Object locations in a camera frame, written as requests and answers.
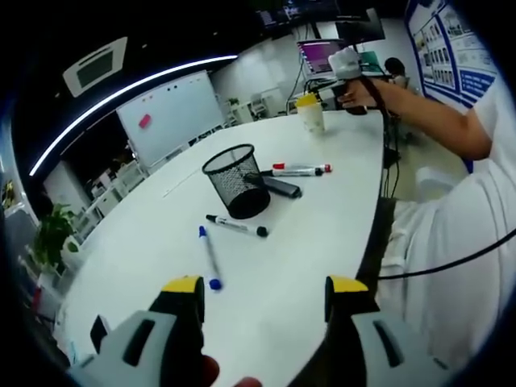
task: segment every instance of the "pink sticky note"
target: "pink sticky note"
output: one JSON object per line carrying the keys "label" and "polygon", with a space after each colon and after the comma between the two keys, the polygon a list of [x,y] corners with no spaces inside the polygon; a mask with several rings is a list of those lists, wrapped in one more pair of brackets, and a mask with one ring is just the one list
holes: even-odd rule
{"label": "pink sticky note", "polygon": [[139,127],[142,129],[145,129],[145,127],[151,122],[151,116],[146,114],[140,121],[139,121]]}

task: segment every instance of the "yellow lid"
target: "yellow lid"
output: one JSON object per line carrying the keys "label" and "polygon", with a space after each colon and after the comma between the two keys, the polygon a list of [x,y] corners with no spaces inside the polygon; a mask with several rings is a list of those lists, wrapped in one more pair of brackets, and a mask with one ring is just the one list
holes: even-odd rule
{"label": "yellow lid", "polygon": [[308,93],[298,98],[296,101],[296,107],[310,106],[317,103],[317,98],[314,93]]}

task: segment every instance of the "ceiling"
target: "ceiling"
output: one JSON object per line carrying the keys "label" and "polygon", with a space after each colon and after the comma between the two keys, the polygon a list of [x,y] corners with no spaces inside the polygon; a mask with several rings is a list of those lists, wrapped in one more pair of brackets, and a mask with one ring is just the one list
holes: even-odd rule
{"label": "ceiling", "polygon": [[[100,7],[88,2],[82,3],[79,10],[77,6],[66,10],[44,4],[40,10],[33,8],[30,15],[20,10],[19,26],[23,28],[19,30],[19,40],[12,40],[4,48],[4,52],[10,53],[8,65],[12,69],[6,72],[8,76],[3,83],[16,90],[11,93],[13,142],[26,189],[47,176],[60,152],[81,130],[65,137],[36,177],[29,179],[28,172],[44,149],[95,102],[163,69],[239,53],[266,38],[246,0],[177,3],[149,1],[131,9],[128,3]],[[363,0],[362,3],[376,7],[384,18],[402,17],[406,6],[406,0]],[[128,37],[123,69],[73,98],[62,73],[77,60],[121,36]],[[206,69],[216,70],[222,65],[225,64],[213,64]],[[170,77],[182,75],[174,73]],[[156,83],[167,80],[164,77]],[[155,85],[149,82],[144,88]],[[143,91],[134,89],[124,97],[130,99]],[[82,130],[115,107],[105,106],[84,122]]]}

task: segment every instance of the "white wall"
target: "white wall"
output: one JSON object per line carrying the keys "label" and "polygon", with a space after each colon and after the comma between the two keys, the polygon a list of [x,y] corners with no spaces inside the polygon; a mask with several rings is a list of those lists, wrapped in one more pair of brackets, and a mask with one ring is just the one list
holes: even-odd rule
{"label": "white wall", "polygon": [[[410,77],[410,85],[421,89],[418,64],[403,20],[382,19],[381,25],[384,28],[385,39],[359,44],[358,51],[374,51],[382,67],[387,58],[391,56],[398,58],[405,65],[406,75]],[[321,38],[339,38],[335,23],[318,23],[317,27]]]}
{"label": "white wall", "polygon": [[52,203],[68,204],[70,205],[68,210],[75,214],[85,210],[91,204],[81,183],[66,161],[60,161],[43,184]]}
{"label": "white wall", "polygon": [[[249,102],[253,94],[269,90],[275,101],[283,107],[293,88],[300,66],[296,42],[310,40],[314,35],[306,26],[296,28],[292,34],[278,40],[266,40],[239,54],[239,58],[211,75],[215,93],[220,102],[238,98]],[[304,84],[304,73],[299,84]]]}
{"label": "white wall", "polygon": [[27,198],[25,189],[23,188],[22,179],[20,178],[18,166],[16,165],[15,150],[13,148],[12,131],[10,125],[10,117],[6,114],[2,117],[2,129],[0,130],[0,173],[2,173],[2,183],[12,180],[15,187],[15,197],[18,205],[21,205],[24,211],[30,216],[32,221],[37,225],[40,223],[31,203]]}

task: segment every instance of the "black mesh pencil holder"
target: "black mesh pencil holder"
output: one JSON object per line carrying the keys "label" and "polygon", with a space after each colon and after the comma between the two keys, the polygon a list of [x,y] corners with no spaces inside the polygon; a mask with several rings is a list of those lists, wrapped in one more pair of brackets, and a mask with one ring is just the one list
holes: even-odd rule
{"label": "black mesh pencil holder", "polygon": [[251,144],[241,144],[210,158],[202,172],[211,180],[229,215],[251,218],[267,208],[271,197],[264,187]]}

